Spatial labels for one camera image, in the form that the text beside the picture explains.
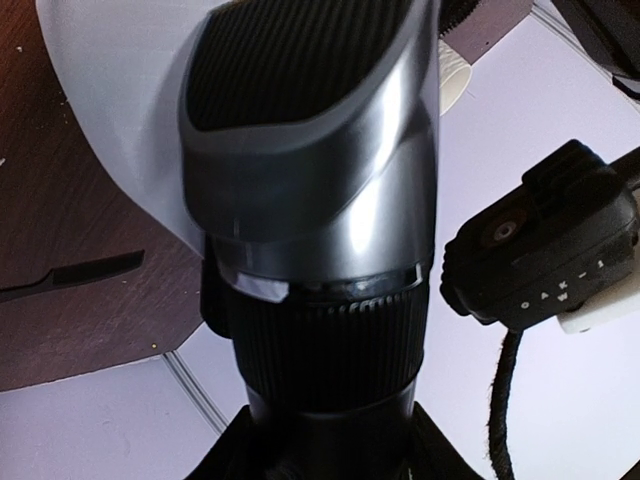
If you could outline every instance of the black ribbed panel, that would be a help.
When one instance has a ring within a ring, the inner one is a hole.
[[[243,0],[214,12],[194,56],[187,112],[203,131],[307,120],[380,60],[410,0]]]
[[[418,373],[428,305],[425,283],[335,306],[272,304],[229,292],[236,358],[266,401],[297,411],[370,405]]]

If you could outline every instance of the shiny metallic surface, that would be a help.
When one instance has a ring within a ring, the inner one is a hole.
[[[215,238],[220,262],[291,282],[429,262],[438,4],[415,0],[371,74],[309,121],[200,132],[189,122],[183,94],[185,196],[194,219]]]

